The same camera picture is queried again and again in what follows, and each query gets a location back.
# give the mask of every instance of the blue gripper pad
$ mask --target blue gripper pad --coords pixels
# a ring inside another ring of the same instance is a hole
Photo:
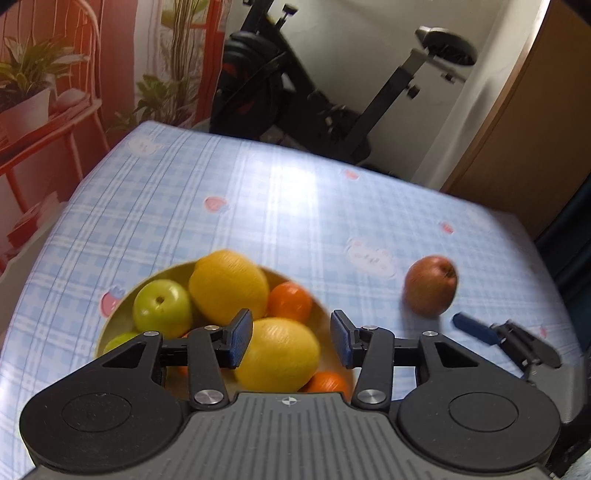
[[[228,356],[229,368],[236,368],[240,365],[242,357],[248,348],[252,337],[252,314],[250,310],[242,309],[226,328],[229,334]]]
[[[335,310],[330,315],[330,338],[339,356],[340,363],[345,368],[353,368],[353,349],[351,345],[353,323],[342,310]]]
[[[493,329],[488,325],[469,317],[465,313],[456,313],[452,318],[452,323],[462,332],[465,332],[488,345],[499,345],[501,342],[501,339]]]

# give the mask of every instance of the tablecloth print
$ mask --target tablecloth print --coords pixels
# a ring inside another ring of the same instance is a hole
[[[206,207],[210,197],[223,208]],[[32,465],[18,433],[27,400],[91,360],[103,295],[219,248],[293,278],[357,325],[410,338],[439,330],[514,373],[498,348],[454,330],[452,314],[512,318],[567,361],[580,355],[560,296],[512,216],[295,150],[146,122],[80,184],[25,285],[0,359],[2,478]],[[351,261],[356,252],[362,259]],[[406,270],[430,254],[453,259],[460,276],[439,321],[400,301]],[[372,269],[386,257],[387,274]],[[396,369],[395,398],[414,386],[411,370]]]

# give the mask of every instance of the blue handle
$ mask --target blue handle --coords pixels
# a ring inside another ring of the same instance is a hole
[[[466,332],[468,335],[472,335],[474,338],[488,345],[499,345],[501,342],[501,339],[493,329],[479,320],[469,317],[465,313],[456,313],[452,318],[452,323],[462,332]]]

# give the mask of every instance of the black circular pad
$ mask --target black circular pad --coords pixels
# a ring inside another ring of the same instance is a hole
[[[131,404],[111,393],[89,393],[69,401],[61,417],[81,432],[106,432],[121,425],[131,415]]]
[[[404,398],[397,424],[427,458],[493,473],[544,462],[560,417],[545,394],[500,368],[450,368]]]
[[[113,472],[146,461],[176,437],[183,414],[170,392],[133,368],[92,366],[25,405],[21,437],[35,464],[84,475]]]
[[[511,400],[492,393],[466,393],[454,398],[449,413],[457,424],[475,432],[498,432],[513,425],[519,413]]]

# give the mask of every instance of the red apple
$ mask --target red apple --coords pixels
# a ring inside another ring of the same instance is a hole
[[[452,304],[457,282],[453,263],[448,258],[430,255],[408,269],[402,296],[414,313],[436,317]]]

